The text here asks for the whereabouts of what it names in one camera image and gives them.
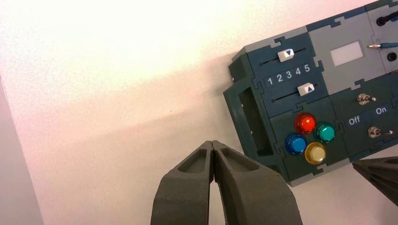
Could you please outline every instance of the off label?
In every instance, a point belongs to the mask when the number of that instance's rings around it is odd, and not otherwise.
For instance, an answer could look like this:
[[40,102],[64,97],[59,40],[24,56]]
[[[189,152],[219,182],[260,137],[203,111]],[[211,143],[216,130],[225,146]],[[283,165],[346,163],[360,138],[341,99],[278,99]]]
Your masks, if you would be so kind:
[[348,123],[349,123],[351,126],[360,123],[360,116],[356,116],[356,117],[354,117],[354,118],[349,119],[349,120],[348,120]]

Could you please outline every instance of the green button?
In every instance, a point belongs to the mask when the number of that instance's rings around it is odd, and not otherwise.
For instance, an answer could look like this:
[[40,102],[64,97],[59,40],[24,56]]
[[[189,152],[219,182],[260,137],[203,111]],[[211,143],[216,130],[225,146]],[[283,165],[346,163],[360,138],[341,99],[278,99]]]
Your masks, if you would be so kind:
[[315,138],[321,142],[331,142],[336,137],[333,125],[327,122],[320,122],[315,128]]
[[333,138],[335,138],[335,130],[331,126],[323,126],[319,131],[319,137],[324,142],[330,142],[333,140]]

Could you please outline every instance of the black cable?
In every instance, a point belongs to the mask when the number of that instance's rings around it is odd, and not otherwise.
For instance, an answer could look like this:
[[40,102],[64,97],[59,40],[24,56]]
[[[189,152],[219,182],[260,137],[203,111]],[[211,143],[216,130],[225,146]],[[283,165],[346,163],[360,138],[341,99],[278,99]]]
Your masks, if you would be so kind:
[[391,13],[390,15],[377,18],[376,23],[379,27],[381,27],[384,26],[388,21],[394,19],[395,17],[398,17],[398,11],[395,13]]

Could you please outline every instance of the rectangular opening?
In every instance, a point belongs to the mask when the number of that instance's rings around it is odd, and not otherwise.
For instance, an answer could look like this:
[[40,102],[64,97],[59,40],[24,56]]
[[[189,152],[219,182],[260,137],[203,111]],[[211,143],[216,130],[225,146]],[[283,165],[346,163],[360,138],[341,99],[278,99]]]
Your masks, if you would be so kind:
[[260,167],[254,162],[248,160],[247,158],[238,155],[237,153],[231,151],[230,149],[224,148],[221,149],[221,152],[224,154],[225,158],[228,160],[232,169],[239,172],[249,172],[258,170]]
[[206,149],[199,149],[194,155],[187,159],[178,170],[184,173],[200,173],[205,170]]
[[264,122],[254,99],[252,88],[248,88],[240,93],[239,99],[243,105],[243,112],[245,113],[247,123],[253,133],[252,136],[258,154],[260,156],[273,155],[271,143],[269,142]]
[[359,41],[336,48],[330,54],[336,67],[363,57]]

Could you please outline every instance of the blue button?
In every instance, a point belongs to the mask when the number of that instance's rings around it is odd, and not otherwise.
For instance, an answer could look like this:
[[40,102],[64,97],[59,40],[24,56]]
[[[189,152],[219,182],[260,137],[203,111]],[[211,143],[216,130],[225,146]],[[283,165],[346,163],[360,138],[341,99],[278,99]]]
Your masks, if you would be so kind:
[[306,150],[307,140],[303,135],[293,133],[285,141],[286,151],[292,155],[299,155]]

